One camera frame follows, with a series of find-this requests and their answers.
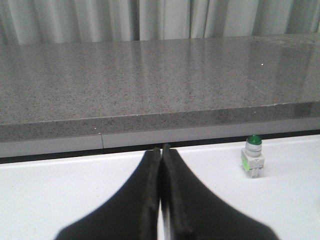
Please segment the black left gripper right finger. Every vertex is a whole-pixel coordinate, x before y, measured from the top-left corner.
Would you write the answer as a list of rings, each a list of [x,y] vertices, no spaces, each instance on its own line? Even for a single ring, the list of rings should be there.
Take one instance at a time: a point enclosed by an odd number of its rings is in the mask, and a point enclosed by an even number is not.
[[[162,148],[161,209],[167,240],[275,240],[268,226],[211,192],[177,150]]]

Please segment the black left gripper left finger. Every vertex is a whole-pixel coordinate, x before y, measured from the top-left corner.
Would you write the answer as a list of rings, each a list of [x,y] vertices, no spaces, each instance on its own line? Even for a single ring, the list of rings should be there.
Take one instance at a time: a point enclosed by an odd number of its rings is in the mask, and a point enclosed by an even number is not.
[[[160,166],[160,149],[147,150],[132,175],[108,201],[62,229],[56,239],[157,239]]]

